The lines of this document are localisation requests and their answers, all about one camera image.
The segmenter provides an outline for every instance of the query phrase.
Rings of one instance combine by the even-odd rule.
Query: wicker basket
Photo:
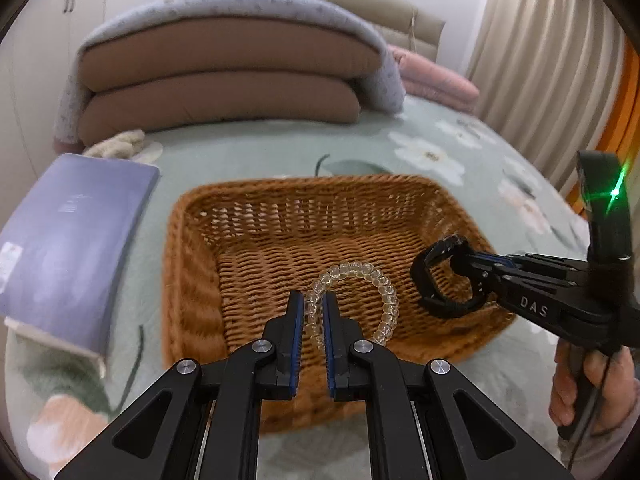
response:
[[[453,233],[478,250],[492,250],[452,196],[419,176],[273,179],[193,189],[175,204],[168,226],[165,364],[225,358],[284,312],[291,289],[309,290],[322,270],[341,260],[372,262],[398,290],[399,323],[388,347],[399,358],[465,358],[513,315],[491,304],[461,319],[439,320],[418,307],[411,262],[421,249]],[[468,298],[468,281],[448,266],[435,277],[446,294]],[[375,287],[353,278],[332,290],[341,312],[371,336],[382,314]],[[324,356],[305,338],[298,394],[293,402],[265,402],[262,429],[300,428],[363,408],[329,398]]]

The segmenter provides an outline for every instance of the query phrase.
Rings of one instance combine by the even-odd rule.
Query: purple notebook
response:
[[[61,155],[0,233],[0,315],[18,333],[104,356],[124,251],[159,170]]]

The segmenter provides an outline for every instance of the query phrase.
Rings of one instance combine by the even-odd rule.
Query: pink blanket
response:
[[[388,47],[400,69],[404,88],[409,93],[438,102],[446,97],[448,102],[442,102],[446,106],[473,109],[480,92],[471,81],[420,54],[395,45]]]

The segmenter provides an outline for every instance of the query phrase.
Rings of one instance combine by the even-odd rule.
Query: sticker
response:
[[[4,292],[11,273],[22,256],[22,247],[20,245],[5,242],[0,250],[0,294]]]

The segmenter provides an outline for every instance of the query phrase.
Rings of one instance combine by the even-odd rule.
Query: silver bolt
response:
[[[438,375],[448,374],[451,370],[451,365],[444,359],[434,359],[431,361],[431,371]]]
[[[251,345],[251,348],[258,354],[264,354],[265,352],[271,350],[271,346],[272,345],[270,341],[267,341],[266,339],[258,339],[258,341],[254,341],[254,344]]]
[[[371,341],[367,341],[366,339],[360,339],[353,344],[353,349],[358,354],[368,354],[373,350],[373,343]]]
[[[175,365],[175,369],[178,370],[179,374],[190,374],[196,369],[196,363],[191,359],[183,359],[177,365]]]

